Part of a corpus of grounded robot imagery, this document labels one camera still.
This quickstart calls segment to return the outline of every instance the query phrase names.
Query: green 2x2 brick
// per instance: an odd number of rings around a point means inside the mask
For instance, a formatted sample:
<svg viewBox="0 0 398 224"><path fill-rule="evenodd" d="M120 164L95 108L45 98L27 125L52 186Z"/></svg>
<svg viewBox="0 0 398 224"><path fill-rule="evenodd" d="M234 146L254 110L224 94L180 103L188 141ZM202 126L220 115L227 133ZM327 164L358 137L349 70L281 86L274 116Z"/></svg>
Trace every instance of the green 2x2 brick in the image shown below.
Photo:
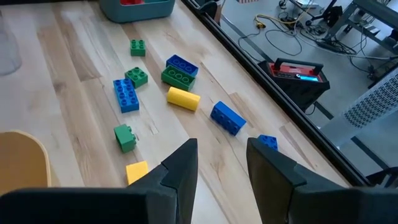
<svg viewBox="0 0 398 224"><path fill-rule="evenodd" d="M135 67L132 70L126 72L124 76L131 79L132 85L135 88L138 88L148 82L148 75L139 67Z"/></svg>
<svg viewBox="0 0 398 224"><path fill-rule="evenodd" d="M131 56L145 56L145 41L143 40L132 40L130 44Z"/></svg>
<svg viewBox="0 0 398 224"><path fill-rule="evenodd" d="M131 128L122 124L113 129L116 140L123 153L132 151L136 146L136 136L131 133Z"/></svg>

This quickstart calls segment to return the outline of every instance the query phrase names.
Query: green lego brick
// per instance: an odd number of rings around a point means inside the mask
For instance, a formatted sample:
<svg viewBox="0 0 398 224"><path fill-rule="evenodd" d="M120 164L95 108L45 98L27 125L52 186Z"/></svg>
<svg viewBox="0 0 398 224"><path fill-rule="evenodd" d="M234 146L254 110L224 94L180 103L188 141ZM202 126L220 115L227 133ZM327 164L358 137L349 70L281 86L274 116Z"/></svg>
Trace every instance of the green lego brick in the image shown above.
<svg viewBox="0 0 398 224"><path fill-rule="evenodd" d="M162 72L162 81L174 86L175 88L190 91L195 83L195 77L169 65Z"/></svg>
<svg viewBox="0 0 398 224"><path fill-rule="evenodd" d="M139 67L135 67L132 70L126 72L124 76L131 79L134 88L138 88L148 82L148 75Z"/></svg>
<svg viewBox="0 0 398 224"><path fill-rule="evenodd" d="M129 126L122 124L114 128L113 131L123 153L134 149L136 146L136 136L131 133L131 128Z"/></svg>
<svg viewBox="0 0 398 224"><path fill-rule="evenodd" d="M131 56L145 56L145 41L143 40L132 40L130 44Z"/></svg>

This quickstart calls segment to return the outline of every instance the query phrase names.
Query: yellow cable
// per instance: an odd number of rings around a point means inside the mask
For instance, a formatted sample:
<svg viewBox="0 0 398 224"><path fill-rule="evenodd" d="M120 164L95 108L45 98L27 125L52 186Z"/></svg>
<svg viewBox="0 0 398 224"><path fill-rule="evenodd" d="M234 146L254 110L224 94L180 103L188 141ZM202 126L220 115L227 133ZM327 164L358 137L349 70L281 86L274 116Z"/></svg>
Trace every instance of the yellow cable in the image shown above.
<svg viewBox="0 0 398 224"><path fill-rule="evenodd" d="M259 24L261 24L264 27L266 26L265 23L259 21L258 18L272 19L274 21L280 22L281 24L295 24L297 21L301 20L301 18L304 16L304 14L306 14L310 9L311 9L311 7L308 7L308 9L305 12L301 13L301 15L295 21L292 21L292 22L284 22L284 21L281 21L280 19L277 19L277 18L272 17L272 16L267 16L267 15L264 15L264 14L257 14L255 16L254 20L257 22L257 26Z"/></svg>

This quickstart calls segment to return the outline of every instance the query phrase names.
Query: blue 2x4 brick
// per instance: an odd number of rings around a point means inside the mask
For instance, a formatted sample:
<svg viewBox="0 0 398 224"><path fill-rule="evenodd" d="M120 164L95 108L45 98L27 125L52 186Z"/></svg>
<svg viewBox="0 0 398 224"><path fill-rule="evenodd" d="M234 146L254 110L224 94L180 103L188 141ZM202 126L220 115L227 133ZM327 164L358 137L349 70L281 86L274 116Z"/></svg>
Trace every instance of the blue 2x4 brick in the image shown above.
<svg viewBox="0 0 398 224"><path fill-rule="evenodd" d="M237 115L231 108L219 101L213 107L213 111L210 114L218 124L220 124L230 134L236 135L246 121Z"/></svg>
<svg viewBox="0 0 398 224"><path fill-rule="evenodd" d="M180 58L178 55L173 55L166 61L166 67L169 65L187 73L192 77L195 77L198 74L198 67Z"/></svg>
<svg viewBox="0 0 398 224"><path fill-rule="evenodd" d="M114 91L122 113L139 110L136 91L129 78L113 81Z"/></svg>

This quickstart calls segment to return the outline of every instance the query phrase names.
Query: wooden table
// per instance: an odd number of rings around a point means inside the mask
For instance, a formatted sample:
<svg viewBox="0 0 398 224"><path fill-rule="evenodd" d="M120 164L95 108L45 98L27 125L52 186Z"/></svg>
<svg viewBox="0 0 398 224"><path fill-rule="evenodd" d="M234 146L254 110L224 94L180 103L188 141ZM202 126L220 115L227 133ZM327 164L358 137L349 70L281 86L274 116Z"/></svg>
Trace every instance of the wooden table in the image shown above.
<svg viewBox="0 0 398 224"><path fill-rule="evenodd" d="M260 223L246 165L248 137L278 138L279 151L341 185L348 184L233 56L177 0L165 19L114 24L95 2L0 7L15 34L22 67L0 77L1 131L21 129L43 142L61 186L125 187L125 165L150 168L188 138L198 139L193 223ZM144 39L146 57L129 40ZM173 54L199 66L196 113L167 104L160 80ZM112 81L140 67L140 110L120 113ZM209 117L223 101L247 124L231 136ZM134 152L122 154L113 128L131 126Z"/></svg>

